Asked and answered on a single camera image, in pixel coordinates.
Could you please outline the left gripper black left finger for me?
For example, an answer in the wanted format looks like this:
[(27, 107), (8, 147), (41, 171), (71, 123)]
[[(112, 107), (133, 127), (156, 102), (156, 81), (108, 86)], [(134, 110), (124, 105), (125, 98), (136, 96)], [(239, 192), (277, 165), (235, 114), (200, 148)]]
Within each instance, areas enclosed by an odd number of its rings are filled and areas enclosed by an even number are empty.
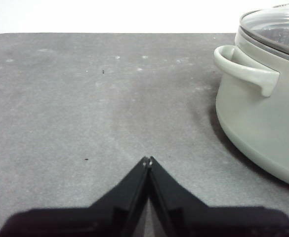
[(0, 237), (120, 237), (133, 234), (146, 205), (150, 160), (89, 207), (31, 209), (10, 216)]

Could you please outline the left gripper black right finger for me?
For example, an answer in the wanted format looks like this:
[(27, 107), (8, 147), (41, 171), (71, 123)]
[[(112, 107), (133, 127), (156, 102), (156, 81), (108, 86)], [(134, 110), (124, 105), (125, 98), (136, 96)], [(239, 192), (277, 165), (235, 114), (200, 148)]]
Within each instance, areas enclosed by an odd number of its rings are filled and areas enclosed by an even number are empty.
[(149, 158), (150, 199), (169, 237), (289, 237), (289, 217), (263, 206), (217, 206), (181, 186)]

